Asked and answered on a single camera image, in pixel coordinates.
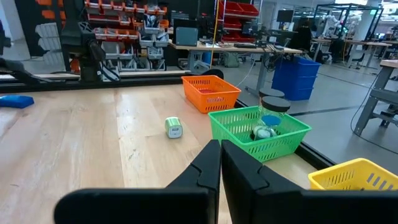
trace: blue plastic bin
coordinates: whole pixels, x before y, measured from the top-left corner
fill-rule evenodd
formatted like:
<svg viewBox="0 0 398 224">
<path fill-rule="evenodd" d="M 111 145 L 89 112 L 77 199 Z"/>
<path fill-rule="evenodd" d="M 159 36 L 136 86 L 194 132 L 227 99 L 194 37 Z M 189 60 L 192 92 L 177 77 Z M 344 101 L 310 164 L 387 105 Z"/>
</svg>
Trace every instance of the blue plastic bin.
<svg viewBox="0 0 398 224">
<path fill-rule="evenodd" d="M 294 57 L 293 61 L 281 60 L 276 63 L 274 77 L 314 77 L 318 73 L 320 63 L 307 60 L 303 57 Z"/>
<path fill-rule="evenodd" d="M 316 76 L 314 77 L 283 77 L 278 76 L 274 77 L 272 80 L 272 86 L 286 86 L 286 88 L 294 88 L 294 89 L 304 89 L 304 88 L 313 88 L 313 84 L 315 83 Z"/>
<path fill-rule="evenodd" d="M 274 85 L 272 85 L 272 88 L 284 92 L 285 99 L 290 101 L 309 100 L 313 90 L 313 88 L 294 89 L 294 88 L 286 88 L 285 86 L 274 86 Z"/>
<path fill-rule="evenodd" d="M 320 65 L 302 57 L 281 60 L 276 63 L 271 88 L 283 91 L 288 100 L 308 100 Z"/>
<path fill-rule="evenodd" d="M 211 62 L 211 52 L 205 52 L 201 56 L 201 60 L 207 64 Z"/>
</svg>

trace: jar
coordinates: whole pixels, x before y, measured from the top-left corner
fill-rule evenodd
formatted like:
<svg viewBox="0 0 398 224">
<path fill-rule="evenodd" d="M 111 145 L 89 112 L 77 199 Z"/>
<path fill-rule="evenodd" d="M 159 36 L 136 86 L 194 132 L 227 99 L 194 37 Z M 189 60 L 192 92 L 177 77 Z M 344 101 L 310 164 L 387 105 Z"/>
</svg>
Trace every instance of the jar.
<svg viewBox="0 0 398 224">
<path fill-rule="evenodd" d="M 275 128 L 282 122 L 285 113 L 290 109 L 290 102 L 274 96 L 265 96 L 261 98 L 259 108 L 260 118 L 250 133 L 250 138 L 254 141 L 277 135 Z"/>
<path fill-rule="evenodd" d="M 274 96 L 278 98 L 285 98 L 285 93 L 279 90 L 275 90 L 272 88 L 261 88 L 259 90 L 259 106 L 261 106 L 261 100 L 265 96 Z"/>
</svg>

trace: person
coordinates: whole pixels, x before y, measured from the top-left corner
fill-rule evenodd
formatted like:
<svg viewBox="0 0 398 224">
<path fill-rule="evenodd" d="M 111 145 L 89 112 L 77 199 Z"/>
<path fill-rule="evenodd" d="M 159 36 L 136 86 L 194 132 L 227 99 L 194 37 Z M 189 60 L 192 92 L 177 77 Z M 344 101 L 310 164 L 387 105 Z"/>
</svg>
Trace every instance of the person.
<svg viewBox="0 0 398 224">
<path fill-rule="evenodd" d="M 296 29 L 296 33 L 293 35 L 292 40 L 288 45 L 288 48 L 297 49 L 297 50 L 306 50 L 307 53 L 311 48 L 311 22 L 305 21 L 303 25 Z"/>
</svg>

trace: orange basket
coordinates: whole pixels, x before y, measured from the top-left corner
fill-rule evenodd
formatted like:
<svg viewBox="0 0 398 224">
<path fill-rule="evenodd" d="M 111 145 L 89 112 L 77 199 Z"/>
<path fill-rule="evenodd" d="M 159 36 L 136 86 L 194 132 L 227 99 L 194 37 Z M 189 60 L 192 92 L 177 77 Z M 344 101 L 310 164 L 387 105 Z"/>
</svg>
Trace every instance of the orange basket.
<svg viewBox="0 0 398 224">
<path fill-rule="evenodd" d="M 182 77 L 185 96 L 201 113 L 234 108 L 240 89 L 216 75 Z"/>
</svg>

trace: green basket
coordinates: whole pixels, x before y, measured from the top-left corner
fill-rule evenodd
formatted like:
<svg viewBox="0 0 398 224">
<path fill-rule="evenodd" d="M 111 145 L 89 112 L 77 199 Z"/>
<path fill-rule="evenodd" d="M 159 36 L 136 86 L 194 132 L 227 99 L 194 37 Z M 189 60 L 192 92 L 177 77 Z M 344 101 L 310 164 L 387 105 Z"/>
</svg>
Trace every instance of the green basket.
<svg viewBox="0 0 398 224">
<path fill-rule="evenodd" d="M 260 118 L 258 106 L 208 113 L 213 139 L 230 140 L 260 162 L 294 153 L 311 127 L 285 114 L 275 128 L 277 136 L 259 141 L 250 138 L 257 120 Z"/>
</svg>

